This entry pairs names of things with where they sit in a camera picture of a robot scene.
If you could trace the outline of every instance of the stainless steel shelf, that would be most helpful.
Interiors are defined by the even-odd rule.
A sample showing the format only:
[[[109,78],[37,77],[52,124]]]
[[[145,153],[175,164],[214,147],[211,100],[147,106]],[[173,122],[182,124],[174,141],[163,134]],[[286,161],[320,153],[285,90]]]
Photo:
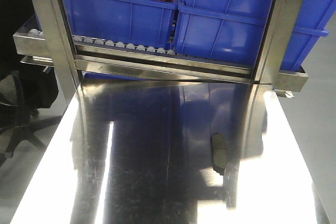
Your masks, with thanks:
[[[26,56],[22,59],[23,63],[53,66],[44,37],[28,34],[36,27],[36,19],[32,17],[13,35],[17,52]],[[77,41],[75,47],[75,65],[81,71],[152,80],[253,82],[253,70],[240,65],[226,65],[189,56],[142,53]],[[303,69],[300,72],[280,71],[275,88],[300,92],[307,80],[308,75]]]

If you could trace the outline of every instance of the stainless steel tabletop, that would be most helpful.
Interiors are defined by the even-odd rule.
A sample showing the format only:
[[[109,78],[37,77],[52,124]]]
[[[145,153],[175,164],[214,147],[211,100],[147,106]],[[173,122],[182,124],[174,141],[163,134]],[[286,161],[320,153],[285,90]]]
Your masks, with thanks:
[[[84,80],[11,223],[329,223],[271,88]]]

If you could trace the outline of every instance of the metal frame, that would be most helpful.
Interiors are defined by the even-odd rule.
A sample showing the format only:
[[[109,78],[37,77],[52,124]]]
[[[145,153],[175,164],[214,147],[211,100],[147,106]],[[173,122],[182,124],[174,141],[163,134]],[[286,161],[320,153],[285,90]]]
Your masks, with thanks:
[[[308,78],[306,73],[279,72],[279,69],[302,2],[273,1],[254,69],[186,56],[143,54],[127,49],[74,43],[62,0],[33,0],[45,39],[28,35],[27,31],[22,30],[14,35],[14,39],[19,54],[32,56],[26,57],[23,62],[55,67],[67,102],[80,81],[77,70],[143,79],[272,84],[277,89],[300,91]]]
[[[274,0],[254,72],[260,84],[274,84],[303,0]]]

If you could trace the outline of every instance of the black office chair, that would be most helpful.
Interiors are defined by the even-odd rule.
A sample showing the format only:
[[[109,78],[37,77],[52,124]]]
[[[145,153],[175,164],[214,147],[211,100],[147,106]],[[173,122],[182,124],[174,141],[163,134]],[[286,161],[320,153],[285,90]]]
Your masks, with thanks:
[[[58,124],[61,116],[40,121],[30,121],[31,108],[25,104],[19,72],[0,81],[0,166],[13,157],[18,144],[27,140],[41,151],[46,145],[34,132]]]

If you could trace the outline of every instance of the dark object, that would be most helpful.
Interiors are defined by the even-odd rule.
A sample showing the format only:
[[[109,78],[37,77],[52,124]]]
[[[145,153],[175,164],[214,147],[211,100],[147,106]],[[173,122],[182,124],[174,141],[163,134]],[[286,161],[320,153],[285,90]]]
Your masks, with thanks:
[[[45,67],[20,63],[22,56],[16,53],[13,41],[16,30],[34,14],[32,1],[0,0],[0,6],[0,81],[18,70],[25,104],[31,109],[49,108],[58,94],[54,70],[44,71]]]
[[[211,137],[211,151],[214,171],[224,175],[228,163],[228,156],[223,135],[216,133]]]
[[[61,120],[61,116],[57,116],[30,123],[30,113],[30,107],[25,104],[19,73],[13,71],[0,81],[0,166],[6,158],[13,157],[15,148],[23,140],[44,151],[46,146],[34,132]]]

